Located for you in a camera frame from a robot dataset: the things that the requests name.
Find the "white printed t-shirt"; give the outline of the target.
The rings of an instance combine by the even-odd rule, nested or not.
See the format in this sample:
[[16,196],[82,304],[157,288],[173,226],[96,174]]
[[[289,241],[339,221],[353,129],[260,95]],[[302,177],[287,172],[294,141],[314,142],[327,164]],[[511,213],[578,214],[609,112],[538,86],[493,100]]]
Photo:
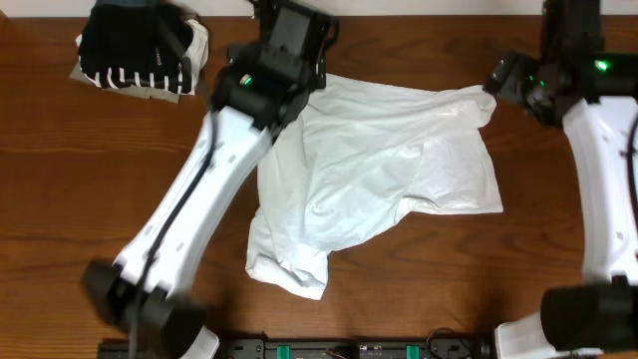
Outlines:
[[499,213],[481,86],[430,92],[330,76],[257,169],[247,274],[313,300],[332,252],[407,214]]

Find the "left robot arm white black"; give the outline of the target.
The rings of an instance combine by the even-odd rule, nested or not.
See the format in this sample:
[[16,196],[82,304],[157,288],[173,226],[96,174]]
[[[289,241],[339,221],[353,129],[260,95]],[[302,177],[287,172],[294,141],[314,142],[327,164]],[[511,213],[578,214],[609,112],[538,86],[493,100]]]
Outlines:
[[211,358],[219,340],[189,298],[206,247],[236,193],[326,85],[337,17],[301,1],[257,1],[258,38],[232,45],[206,93],[207,112],[183,167],[144,228],[82,283],[99,317],[127,335],[102,358]]

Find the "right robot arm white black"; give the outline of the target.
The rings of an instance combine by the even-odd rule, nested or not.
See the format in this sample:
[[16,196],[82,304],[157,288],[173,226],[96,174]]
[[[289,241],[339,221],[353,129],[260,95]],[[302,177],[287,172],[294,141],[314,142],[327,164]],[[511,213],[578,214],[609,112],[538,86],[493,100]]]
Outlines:
[[584,223],[583,281],[494,331],[498,358],[594,358],[637,347],[637,58],[605,48],[598,0],[547,0],[538,58],[510,51],[484,90],[563,131]]

